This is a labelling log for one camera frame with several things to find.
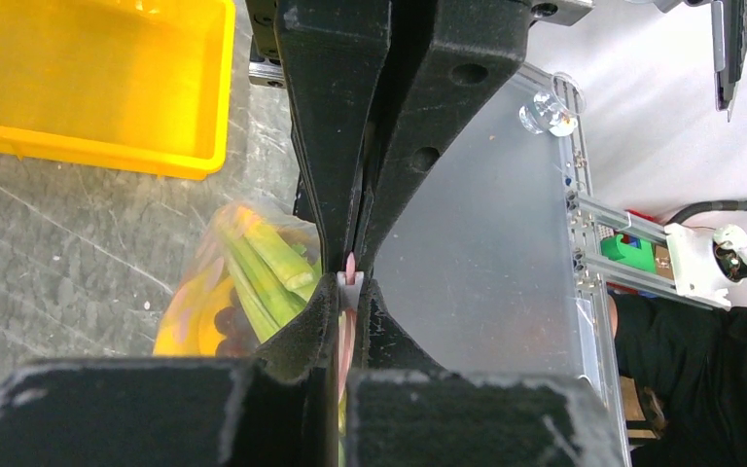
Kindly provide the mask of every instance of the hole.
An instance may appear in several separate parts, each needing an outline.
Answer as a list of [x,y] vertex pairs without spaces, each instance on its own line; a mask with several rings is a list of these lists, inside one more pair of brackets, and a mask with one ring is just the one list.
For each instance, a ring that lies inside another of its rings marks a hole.
[[548,18],[552,17],[557,10],[558,9],[554,3],[541,3],[539,5],[534,5],[534,7],[531,8],[531,15],[536,19]]
[[273,26],[273,18],[265,15],[253,15],[253,21],[260,26]]
[[488,70],[476,63],[466,63],[451,70],[450,79],[459,86],[473,86],[485,81]]
[[427,172],[440,158],[440,152],[435,148],[419,148],[413,153],[413,168],[420,172]]

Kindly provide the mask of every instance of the wire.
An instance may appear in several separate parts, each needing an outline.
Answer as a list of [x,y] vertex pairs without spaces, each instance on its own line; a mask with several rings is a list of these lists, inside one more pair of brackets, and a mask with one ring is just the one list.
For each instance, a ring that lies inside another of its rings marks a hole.
[[720,258],[721,260],[726,259],[731,253],[726,253],[725,255],[721,255],[717,252],[717,250],[721,249],[721,245],[718,245],[717,243],[714,244],[714,256],[716,258]]
[[666,224],[683,224],[692,216],[710,211],[747,211],[747,201],[729,199],[696,202],[681,209]]

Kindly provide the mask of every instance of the white surface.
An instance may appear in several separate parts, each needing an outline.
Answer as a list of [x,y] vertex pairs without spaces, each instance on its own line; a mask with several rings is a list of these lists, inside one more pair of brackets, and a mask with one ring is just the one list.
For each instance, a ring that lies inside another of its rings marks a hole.
[[[571,27],[531,30],[528,61],[573,76],[586,93],[583,125],[597,198],[667,218],[695,201],[747,198],[747,55],[730,124],[714,110],[708,7],[600,0]],[[689,225],[735,223],[703,214]],[[729,294],[747,305],[747,281]]]
[[726,279],[714,261],[712,233],[705,229],[687,229],[680,224],[665,226],[668,234],[668,253],[674,268],[677,293],[684,297],[700,298],[712,306],[726,308],[729,287],[739,287]]

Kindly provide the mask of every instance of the black cable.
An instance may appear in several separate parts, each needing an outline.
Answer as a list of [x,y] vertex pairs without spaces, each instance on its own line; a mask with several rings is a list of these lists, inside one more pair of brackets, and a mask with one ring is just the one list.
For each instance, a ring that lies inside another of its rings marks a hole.
[[696,202],[681,209],[666,224],[683,224],[694,215],[711,211],[747,211],[747,201],[721,200]]

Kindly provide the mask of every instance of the green block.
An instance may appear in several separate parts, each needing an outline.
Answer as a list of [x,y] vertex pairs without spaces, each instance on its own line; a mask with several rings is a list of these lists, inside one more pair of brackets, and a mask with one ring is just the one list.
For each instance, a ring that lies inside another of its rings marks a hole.
[[656,274],[654,246],[650,241],[642,238],[636,238],[636,240],[637,246],[623,243],[623,234],[620,233],[601,241],[600,249],[603,255],[611,261]]

